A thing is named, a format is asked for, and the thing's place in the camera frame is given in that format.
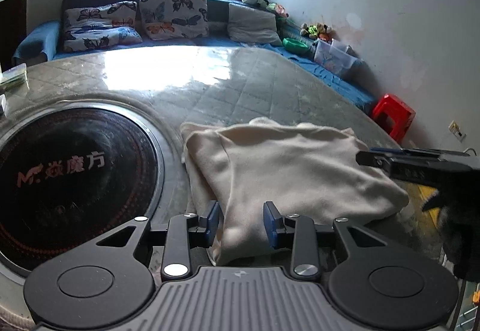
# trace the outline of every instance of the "blue blanket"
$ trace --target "blue blanket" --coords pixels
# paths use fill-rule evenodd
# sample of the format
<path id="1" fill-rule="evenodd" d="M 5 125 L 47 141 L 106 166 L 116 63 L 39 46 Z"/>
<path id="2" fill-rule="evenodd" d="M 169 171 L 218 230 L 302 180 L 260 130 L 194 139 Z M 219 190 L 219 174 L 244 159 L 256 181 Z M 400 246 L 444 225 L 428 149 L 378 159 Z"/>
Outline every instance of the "blue blanket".
<path id="1" fill-rule="evenodd" d="M 312 75 L 315 75 L 327 86 L 333 88 L 333 90 L 337 91 L 338 94 L 348 99 L 367 115 L 371 112 L 371 109 L 374 107 L 377 101 L 373 95 L 363 90 L 361 87 L 354 86 L 351 83 L 340 79 L 338 76 L 323 68 L 320 64 L 288 52 L 284 47 L 273 47 L 270 44 L 256 44 L 255 46 L 277 52 L 283 57 L 298 64 L 304 70 L 308 71 Z"/>

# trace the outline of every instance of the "white pillow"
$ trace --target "white pillow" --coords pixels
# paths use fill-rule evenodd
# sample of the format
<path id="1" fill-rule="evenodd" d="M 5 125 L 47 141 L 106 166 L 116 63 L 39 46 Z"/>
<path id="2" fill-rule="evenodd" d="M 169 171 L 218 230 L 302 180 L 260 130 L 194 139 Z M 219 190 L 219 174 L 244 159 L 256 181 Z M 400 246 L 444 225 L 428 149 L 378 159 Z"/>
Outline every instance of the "white pillow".
<path id="1" fill-rule="evenodd" d="M 229 4 L 229 36 L 237 42 L 255 42 L 281 46 L 275 14 L 234 3 Z"/>

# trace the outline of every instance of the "folded blanket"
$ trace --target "folded blanket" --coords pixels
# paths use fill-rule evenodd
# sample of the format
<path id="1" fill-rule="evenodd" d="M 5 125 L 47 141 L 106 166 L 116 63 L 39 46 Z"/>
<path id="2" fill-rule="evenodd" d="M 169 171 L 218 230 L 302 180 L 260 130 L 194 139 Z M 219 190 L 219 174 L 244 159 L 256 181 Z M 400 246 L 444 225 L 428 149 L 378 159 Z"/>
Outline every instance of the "folded blanket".
<path id="1" fill-rule="evenodd" d="M 263 227 L 265 201 L 317 224 L 336 217 L 366 224 L 409 202 L 379 169 L 356 163 L 356 153 L 368 149 L 350 128 L 258 118 L 227 128 L 185 122 L 180 130 L 195 209 L 202 212 L 216 199 L 224 214 L 210 249 L 217 265 L 272 252 Z"/>

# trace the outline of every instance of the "marble table top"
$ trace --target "marble table top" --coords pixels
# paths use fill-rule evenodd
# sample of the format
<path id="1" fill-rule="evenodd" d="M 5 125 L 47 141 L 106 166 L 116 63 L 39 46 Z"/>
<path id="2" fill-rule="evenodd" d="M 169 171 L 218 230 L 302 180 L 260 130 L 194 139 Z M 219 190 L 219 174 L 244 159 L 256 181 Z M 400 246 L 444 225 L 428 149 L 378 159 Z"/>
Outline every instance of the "marble table top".
<path id="1" fill-rule="evenodd" d="M 232 125 L 266 116 L 283 125 L 311 122 L 350 127 L 370 147 L 398 147 L 337 92 L 293 62 L 263 49 L 164 46 L 112 50 L 38 64 L 27 69 L 27 77 L 28 84 L 6 93 L 9 112 L 0 121 L 0 136 L 29 110 L 57 101 L 95 98 L 122 102 L 155 118 L 169 135 L 180 166 L 179 126 L 184 121 Z M 386 219 L 377 228 L 436 257 L 439 240 L 431 219 L 419 211 L 418 187 L 405 186 L 411 200 L 407 216 Z M 177 203 L 163 208 L 160 219 L 167 221 L 183 212 L 188 197 L 184 173 L 174 191 Z M 392 227 L 402 218 L 399 236 Z"/>

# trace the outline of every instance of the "plastic storage box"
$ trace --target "plastic storage box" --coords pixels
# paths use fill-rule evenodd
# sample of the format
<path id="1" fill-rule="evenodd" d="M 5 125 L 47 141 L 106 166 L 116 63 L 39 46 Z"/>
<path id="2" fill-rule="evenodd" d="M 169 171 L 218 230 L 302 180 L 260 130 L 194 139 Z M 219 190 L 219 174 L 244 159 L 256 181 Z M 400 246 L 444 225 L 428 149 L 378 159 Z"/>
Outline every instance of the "plastic storage box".
<path id="1" fill-rule="evenodd" d="M 358 59 L 319 40 L 313 60 L 338 77 L 345 78 Z"/>

